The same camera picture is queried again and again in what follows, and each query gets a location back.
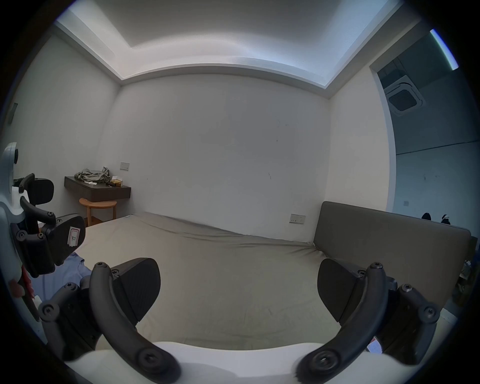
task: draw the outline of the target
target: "ceiling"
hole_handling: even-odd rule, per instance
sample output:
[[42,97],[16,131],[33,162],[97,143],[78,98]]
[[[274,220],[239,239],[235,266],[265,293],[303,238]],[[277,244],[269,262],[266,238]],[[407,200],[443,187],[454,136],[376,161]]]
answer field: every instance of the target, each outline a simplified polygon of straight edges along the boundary
[[401,0],[79,0],[56,25],[120,80],[235,67],[325,89]]

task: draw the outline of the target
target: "mattress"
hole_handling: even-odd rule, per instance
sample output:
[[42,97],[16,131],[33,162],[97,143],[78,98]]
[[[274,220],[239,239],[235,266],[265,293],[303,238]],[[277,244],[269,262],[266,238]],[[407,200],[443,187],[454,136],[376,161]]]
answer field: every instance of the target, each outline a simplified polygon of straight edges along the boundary
[[88,227],[77,253],[90,269],[155,259],[160,293],[137,324],[151,342],[262,349],[325,343],[340,329],[318,296],[324,255],[311,244],[141,213]]

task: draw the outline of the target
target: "wall socket panel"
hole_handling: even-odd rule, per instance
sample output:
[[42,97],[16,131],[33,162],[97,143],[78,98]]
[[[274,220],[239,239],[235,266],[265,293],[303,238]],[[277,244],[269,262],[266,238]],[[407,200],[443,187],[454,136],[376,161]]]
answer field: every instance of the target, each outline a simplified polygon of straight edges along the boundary
[[294,224],[305,224],[305,215],[290,215],[290,223]]

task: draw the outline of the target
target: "label sticker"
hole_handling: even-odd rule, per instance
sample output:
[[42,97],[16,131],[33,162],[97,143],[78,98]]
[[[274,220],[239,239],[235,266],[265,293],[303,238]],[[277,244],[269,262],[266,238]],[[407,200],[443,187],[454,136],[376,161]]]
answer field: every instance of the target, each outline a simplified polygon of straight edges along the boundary
[[80,236],[80,228],[70,227],[68,233],[68,245],[70,247],[76,247],[78,244],[78,237]]

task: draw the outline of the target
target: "gray upholstered headboard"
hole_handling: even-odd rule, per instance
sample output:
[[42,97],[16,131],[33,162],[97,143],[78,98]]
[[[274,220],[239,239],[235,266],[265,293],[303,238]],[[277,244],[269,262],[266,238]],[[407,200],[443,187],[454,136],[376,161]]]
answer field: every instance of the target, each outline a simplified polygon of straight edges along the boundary
[[412,284],[443,307],[467,257],[470,232],[414,217],[324,202],[315,246],[326,256],[362,267],[384,265],[399,285]]

